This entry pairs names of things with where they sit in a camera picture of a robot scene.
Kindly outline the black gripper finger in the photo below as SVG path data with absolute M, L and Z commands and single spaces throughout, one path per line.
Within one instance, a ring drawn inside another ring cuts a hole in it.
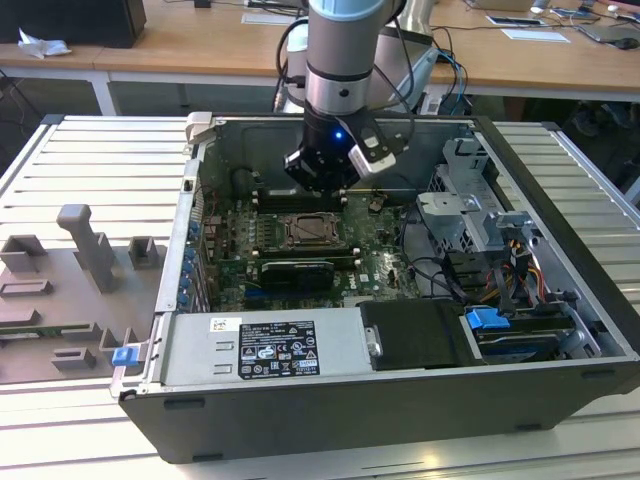
M 284 157 L 284 171 L 304 190 L 324 190 L 322 175 L 315 170 L 319 152 L 314 148 L 298 148 Z
M 360 180 L 360 176 L 349 159 L 338 158 L 327 170 L 327 189 L 346 190 Z

